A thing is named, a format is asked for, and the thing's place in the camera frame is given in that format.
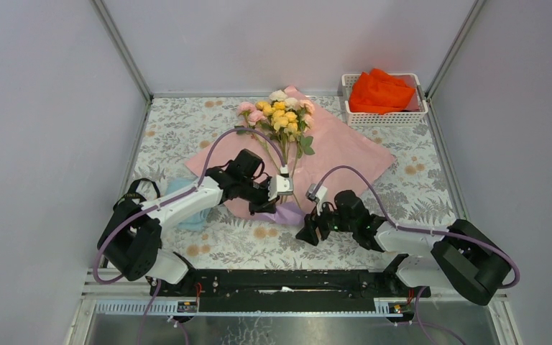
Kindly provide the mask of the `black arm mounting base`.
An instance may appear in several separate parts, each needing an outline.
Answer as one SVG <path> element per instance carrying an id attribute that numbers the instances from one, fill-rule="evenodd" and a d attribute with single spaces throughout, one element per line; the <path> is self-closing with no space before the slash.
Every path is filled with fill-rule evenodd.
<path id="1" fill-rule="evenodd" d="M 152 283 L 160 297 L 190 298 L 201 312 L 375 312 L 377 298 L 406 303 L 429 288 L 408 287 L 393 270 L 191 270 L 177 284 Z"/>

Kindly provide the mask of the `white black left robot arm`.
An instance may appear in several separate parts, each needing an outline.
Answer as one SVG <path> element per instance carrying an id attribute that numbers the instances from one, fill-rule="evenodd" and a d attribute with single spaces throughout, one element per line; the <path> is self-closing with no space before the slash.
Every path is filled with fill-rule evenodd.
<path id="1" fill-rule="evenodd" d="M 205 166 L 199 179 L 187 188 L 153 201 L 122 198 L 98 240 L 97 257 L 105 257 L 130 282 L 151 277 L 166 282 L 176 295 L 188 294 L 195 279 L 191 265 L 179 254 L 163 249 L 164 231 L 237 198 L 248 202 L 252 214 L 274 213 L 276 202 L 293 184 L 287 165 L 280 167 L 278 175 L 256 182 L 255 172 L 262 163 L 255 153 L 243 149 L 223 166 Z"/>

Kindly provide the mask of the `white fake flower stem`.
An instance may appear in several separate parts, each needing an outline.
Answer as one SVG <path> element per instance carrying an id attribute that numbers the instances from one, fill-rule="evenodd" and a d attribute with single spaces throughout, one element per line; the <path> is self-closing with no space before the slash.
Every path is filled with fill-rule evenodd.
<path id="1" fill-rule="evenodd" d="M 274 91 L 270 94 L 268 102 L 269 103 L 274 103 L 276 101 L 283 101 L 288 108 L 292 108 L 297 113 L 299 100 L 302 100 L 302 99 L 298 99 L 298 98 L 294 98 L 292 96 L 289 96 L 284 92 L 284 90 L 277 90 L 277 91 Z M 290 159 L 293 159 L 293 163 L 294 163 L 295 157 L 293 156 L 293 154 L 290 154 Z M 291 178 L 294 177 L 294 175 L 293 175 L 293 163 L 288 168 L 289 176 Z"/>

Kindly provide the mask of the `yellow fake flower stem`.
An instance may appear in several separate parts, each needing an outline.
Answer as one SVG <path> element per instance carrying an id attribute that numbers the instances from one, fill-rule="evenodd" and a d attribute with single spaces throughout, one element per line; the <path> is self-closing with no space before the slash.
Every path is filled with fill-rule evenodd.
<path id="1" fill-rule="evenodd" d="M 283 101 L 269 103 L 259 101 L 255 106 L 262 110 L 267 117 L 267 125 L 263 129 L 271 131 L 269 138 L 276 144 L 286 162 L 290 160 L 290 154 L 295 156 L 295 137 L 299 131 L 298 114 L 288 108 Z"/>

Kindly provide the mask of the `pink purple wrapping paper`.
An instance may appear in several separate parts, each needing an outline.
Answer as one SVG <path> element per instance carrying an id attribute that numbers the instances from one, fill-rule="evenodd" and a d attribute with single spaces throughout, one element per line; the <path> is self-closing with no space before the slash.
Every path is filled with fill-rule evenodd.
<path id="1" fill-rule="evenodd" d="M 388 149 L 355 131 L 324 108 L 316 106 L 315 110 L 315 126 L 309 131 L 309 135 L 313 137 L 311 147 L 314 155 L 304 156 L 299 160 L 295 160 L 292 153 L 288 155 L 288 167 L 293 174 L 294 192 L 299 204 L 296 205 L 295 201 L 289 198 L 286 203 L 277 207 L 274 214 L 251 215 L 248 202 L 237 198 L 225 203 L 235 216 L 281 225 L 299 225 L 304 215 L 310 213 L 314 207 L 306 198 L 306 191 L 331 168 L 338 167 L 339 170 L 323 183 L 328 190 L 330 201 L 342 190 L 352 190 L 360 195 L 367 189 L 366 183 L 349 171 L 348 167 L 355 168 L 367 181 L 373 183 L 395 161 Z M 218 143 L 214 151 L 209 148 L 202 149 L 185 165 L 195 175 L 199 175 L 204 165 L 222 165 L 234 159 L 240 150 L 248 149 L 264 160 L 266 173 L 274 176 L 280 160 L 273 148 L 264 149 L 262 143 L 262 139 L 252 139 L 247 134 L 230 134 Z"/>

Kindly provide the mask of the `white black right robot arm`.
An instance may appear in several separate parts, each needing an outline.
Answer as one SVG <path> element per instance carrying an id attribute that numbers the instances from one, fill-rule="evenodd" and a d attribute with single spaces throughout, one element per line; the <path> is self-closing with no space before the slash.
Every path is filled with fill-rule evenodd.
<path id="1" fill-rule="evenodd" d="M 512 262 L 491 240 L 466 220 L 444 230 L 413 229 L 369 211 L 352 190 L 326 199 L 324 187 L 306 193 L 314 203 L 297 239 L 313 246 L 335 232 L 350 233 L 363 249 L 395 253 L 391 271 L 383 277 L 385 290 L 401 296 L 410 288 L 435 287 L 456 291 L 477 305 L 487 305 L 513 270 Z"/>

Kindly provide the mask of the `pink fake flower stem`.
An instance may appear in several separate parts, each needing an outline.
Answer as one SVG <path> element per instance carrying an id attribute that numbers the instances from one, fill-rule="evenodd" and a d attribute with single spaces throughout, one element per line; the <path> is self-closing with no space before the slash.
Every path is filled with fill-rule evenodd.
<path id="1" fill-rule="evenodd" d="M 293 163 L 293 175 L 296 173 L 301 157 L 315 154 L 312 148 L 313 137 L 309 135 L 309 131 L 315 126 L 315 119 L 313 118 L 315 110 L 315 106 L 310 100 L 299 100 L 297 110 L 299 131 L 295 137 L 296 152 Z"/>
<path id="2" fill-rule="evenodd" d="M 273 141 L 269 138 L 271 131 L 263 129 L 263 126 L 267 125 L 267 117 L 264 115 L 262 110 L 259 110 L 253 103 L 243 101 L 238 106 L 237 114 L 243 119 L 244 123 L 241 125 L 242 127 L 257 130 L 258 132 L 263 133 L 264 137 L 258 135 L 257 133 L 248 131 L 238 132 L 238 134 L 250 136 L 253 140 L 260 144 L 266 155 L 269 157 L 274 168 L 279 172 L 280 159 L 277 156 L 278 151 L 274 149 L 272 146 Z"/>

